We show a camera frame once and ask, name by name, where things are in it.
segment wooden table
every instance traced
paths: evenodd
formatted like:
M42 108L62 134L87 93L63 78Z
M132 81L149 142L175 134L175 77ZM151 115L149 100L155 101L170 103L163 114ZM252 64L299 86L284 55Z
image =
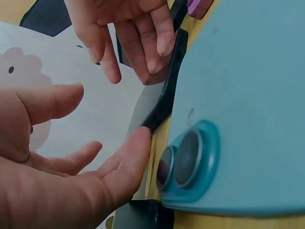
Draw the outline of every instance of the wooden table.
M189 45L204 26L206 19L215 9L220 0L215 0L207 16L196 21L187 17L182 27L189 32ZM0 21L18 25L23 15L33 5L35 0L0 0ZM155 185L156 171L161 154L167 145L170 128L168 119L153 136L152 153L147 177L146 198L159 199ZM305 216L287 217L281 219L242 219L230 217L191 215L182 212L175 213L175 229L305 229Z
M207 15L196 21L189 16L185 18L182 28L189 32L188 47L203 28L206 20L217 7L220 0L215 0ZM156 132L152 139L151 158L146 182L145 197L159 199L156 187L156 174L159 160L167 146L171 119L169 118ZM248 219L218 216L194 215L184 212L175 213L174 229L305 229L305 216L286 217L280 219Z

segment black object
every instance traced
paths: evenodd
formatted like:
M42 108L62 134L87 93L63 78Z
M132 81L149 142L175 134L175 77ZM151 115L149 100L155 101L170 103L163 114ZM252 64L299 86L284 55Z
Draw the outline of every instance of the black object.
M187 0L175 0L171 7L173 30L177 31L187 14Z
M55 37L71 26L64 0L36 0L20 26Z
M174 211L160 201L131 200L115 212L112 229L173 229Z
M177 85L177 78L182 60L186 53L188 32L179 29L169 66L168 78L159 101L149 113L142 126L148 127L154 133L158 127L171 115Z

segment round button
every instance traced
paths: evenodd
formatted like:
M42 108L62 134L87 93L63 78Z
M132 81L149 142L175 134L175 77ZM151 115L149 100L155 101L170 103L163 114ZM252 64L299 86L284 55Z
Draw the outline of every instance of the round button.
M157 188L162 190L169 178L173 168L173 151L174 148L172 146L167 147L162 154L160 159L158 170L157 170Z
M198 170L203 154L203 138L197 130L188 132L178 150L174 163L174 178L178 186L188 186Z

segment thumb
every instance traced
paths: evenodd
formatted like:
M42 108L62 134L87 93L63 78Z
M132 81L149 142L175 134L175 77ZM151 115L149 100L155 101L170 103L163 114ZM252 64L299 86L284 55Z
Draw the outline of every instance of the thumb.
M8 91L18 96L28 113L31 125L69 115L80 104L84 94L80 83L41 88L12 88Z
M77 37L86 45L93 63L102 60L105 38L98 25L98 13L94 0L65 0Z

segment purple object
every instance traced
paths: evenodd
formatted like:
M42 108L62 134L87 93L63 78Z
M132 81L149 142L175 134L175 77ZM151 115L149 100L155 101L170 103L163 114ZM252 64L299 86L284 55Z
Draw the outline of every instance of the purple object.
M201 20L214 0L188 0L187 11L192 18Z

